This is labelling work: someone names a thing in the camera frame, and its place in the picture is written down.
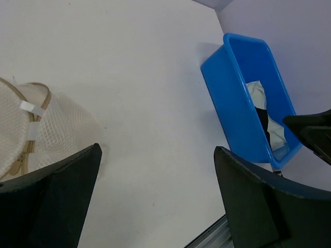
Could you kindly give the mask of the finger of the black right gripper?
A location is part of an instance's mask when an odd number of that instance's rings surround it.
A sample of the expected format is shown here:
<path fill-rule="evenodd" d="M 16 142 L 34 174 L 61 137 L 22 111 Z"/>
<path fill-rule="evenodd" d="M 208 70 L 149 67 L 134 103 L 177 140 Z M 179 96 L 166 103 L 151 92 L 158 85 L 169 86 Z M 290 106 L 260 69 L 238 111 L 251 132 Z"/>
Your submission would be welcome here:
<path fill-rule="evenodd" d="M 286 116 L 283 123 L 304 146 L 330 164 L 330 110 L 311 115 Z"/>

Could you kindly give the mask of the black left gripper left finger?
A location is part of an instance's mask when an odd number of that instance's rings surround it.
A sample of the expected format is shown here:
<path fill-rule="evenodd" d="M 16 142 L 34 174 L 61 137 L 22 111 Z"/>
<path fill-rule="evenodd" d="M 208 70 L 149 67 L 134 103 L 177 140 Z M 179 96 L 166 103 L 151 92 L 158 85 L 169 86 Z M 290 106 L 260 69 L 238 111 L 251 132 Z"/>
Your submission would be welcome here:
<path fill-rule="evenodd" d="M 1 247 L 77 247 L 99 172 L 93 144 L 1 183 Z"/>

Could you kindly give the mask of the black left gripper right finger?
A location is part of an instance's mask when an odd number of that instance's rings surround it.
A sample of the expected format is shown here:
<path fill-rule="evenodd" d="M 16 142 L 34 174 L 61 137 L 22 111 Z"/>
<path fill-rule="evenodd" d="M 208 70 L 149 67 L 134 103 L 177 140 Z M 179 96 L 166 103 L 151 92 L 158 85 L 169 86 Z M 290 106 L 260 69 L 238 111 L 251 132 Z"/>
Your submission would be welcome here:
<path fill-rule="evenodd" d="M 214 151 L 217 180 L 235 247 L 330 247 L 330 192 Z"/>

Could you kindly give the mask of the white mesh laundry bag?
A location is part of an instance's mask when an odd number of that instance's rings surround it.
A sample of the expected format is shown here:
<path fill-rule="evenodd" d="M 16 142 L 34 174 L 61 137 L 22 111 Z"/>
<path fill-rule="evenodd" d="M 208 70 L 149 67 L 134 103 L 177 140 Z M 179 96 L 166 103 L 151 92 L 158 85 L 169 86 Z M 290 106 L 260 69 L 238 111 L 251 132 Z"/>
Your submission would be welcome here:
<path fill-rule="evenodd" d="M 97 143 L 109 157 L 105 128 L 63 93 L 42 83 L 1 79 L 1 181 L 14 179 Z"/>

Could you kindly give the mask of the pale green bra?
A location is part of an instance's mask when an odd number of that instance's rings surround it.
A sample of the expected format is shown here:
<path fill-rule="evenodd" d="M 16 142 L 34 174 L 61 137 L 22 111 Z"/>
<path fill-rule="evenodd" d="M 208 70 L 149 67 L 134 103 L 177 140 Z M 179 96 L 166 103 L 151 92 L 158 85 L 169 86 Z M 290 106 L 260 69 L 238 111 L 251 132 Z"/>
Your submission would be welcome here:
<path fill-rule="evenodd" d="M 254 81 L 247 84 L 247 88 L 252 99 L 254 107 L 266 109 L 266 95 L 260 81 Z M 276 151 L 285 146 L 286 139 L 284 135 L 284 127 L 272 120 L 268 114 L 268 131 L 270 133 L 270 143 L 272 151 Z"/>

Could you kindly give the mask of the black bra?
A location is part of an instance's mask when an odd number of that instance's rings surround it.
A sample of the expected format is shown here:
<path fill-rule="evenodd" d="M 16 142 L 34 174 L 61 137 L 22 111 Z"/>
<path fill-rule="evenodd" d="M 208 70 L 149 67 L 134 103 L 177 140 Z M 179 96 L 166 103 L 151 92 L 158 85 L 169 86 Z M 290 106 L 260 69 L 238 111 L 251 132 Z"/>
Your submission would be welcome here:
<path fill-rule="evenodd" d="M 269 153 L 272 153 L 272 148 L 270 143 L 270 133 L 268 131 L 269 120 L 268 120 L 267 110 L 255 107 L 255 111 L 257 113 L 260 122 L 260 131 L 258 132 L 259 133 L 258 138 L 264 147 L 266 147 L 266 144 L 268 144 L 270 149 Z"/>

